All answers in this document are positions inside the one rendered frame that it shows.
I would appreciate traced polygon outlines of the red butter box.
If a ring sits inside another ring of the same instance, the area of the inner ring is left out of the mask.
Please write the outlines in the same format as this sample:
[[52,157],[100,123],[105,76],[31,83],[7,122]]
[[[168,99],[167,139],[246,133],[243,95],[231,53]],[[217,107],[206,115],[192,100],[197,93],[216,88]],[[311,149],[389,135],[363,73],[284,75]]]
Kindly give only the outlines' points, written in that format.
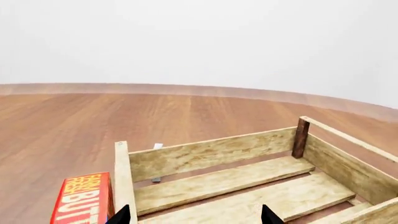
[[114,214],[110,174],[100,172],[63,181],[50,224],[105,224]]

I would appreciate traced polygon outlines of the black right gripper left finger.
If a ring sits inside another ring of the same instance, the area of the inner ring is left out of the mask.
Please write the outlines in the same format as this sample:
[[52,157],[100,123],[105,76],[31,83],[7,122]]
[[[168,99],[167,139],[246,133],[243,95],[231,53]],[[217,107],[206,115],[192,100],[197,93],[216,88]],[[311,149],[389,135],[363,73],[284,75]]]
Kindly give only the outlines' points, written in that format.
[[112,216],[107,224],[130,224],[130,208],[129,205],[123,206],[114,216]]

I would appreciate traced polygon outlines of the wooden slatted tray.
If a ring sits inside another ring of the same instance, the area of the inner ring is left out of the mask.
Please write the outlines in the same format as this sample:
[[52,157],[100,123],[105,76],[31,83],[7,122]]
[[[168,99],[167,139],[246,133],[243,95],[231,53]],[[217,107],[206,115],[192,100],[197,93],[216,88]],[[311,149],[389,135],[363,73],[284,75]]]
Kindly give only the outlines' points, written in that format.
[[[129,152],[115,146],[115,208],[130,224],[284,224],[349,202],[310,224],[398,224],[398,179],[310,134],[318,126],[398,164],[398,157],[309,117],[266,132]],[[160,183],[151,179],[161,177]]]

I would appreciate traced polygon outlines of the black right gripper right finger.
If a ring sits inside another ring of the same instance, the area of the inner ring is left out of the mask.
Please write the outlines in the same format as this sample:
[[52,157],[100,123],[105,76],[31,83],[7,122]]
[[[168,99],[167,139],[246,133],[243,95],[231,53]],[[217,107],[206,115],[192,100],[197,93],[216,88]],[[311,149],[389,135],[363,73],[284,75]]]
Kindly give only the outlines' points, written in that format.
[[262,224],[284,224],[281,220],[267,205],[262,205],[261,212]]

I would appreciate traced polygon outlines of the small white grey object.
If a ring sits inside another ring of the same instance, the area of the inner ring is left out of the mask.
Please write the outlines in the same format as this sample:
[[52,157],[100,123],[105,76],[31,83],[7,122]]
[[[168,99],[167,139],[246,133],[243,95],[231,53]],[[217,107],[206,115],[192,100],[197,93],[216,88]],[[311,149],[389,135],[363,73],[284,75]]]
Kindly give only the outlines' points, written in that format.
[[[155,143],[154,144],[154,149],[161,149],[163,147],[162,143]],[[152,183],[160,183],[161,182],[161,177],[156,177],[151,179]]]

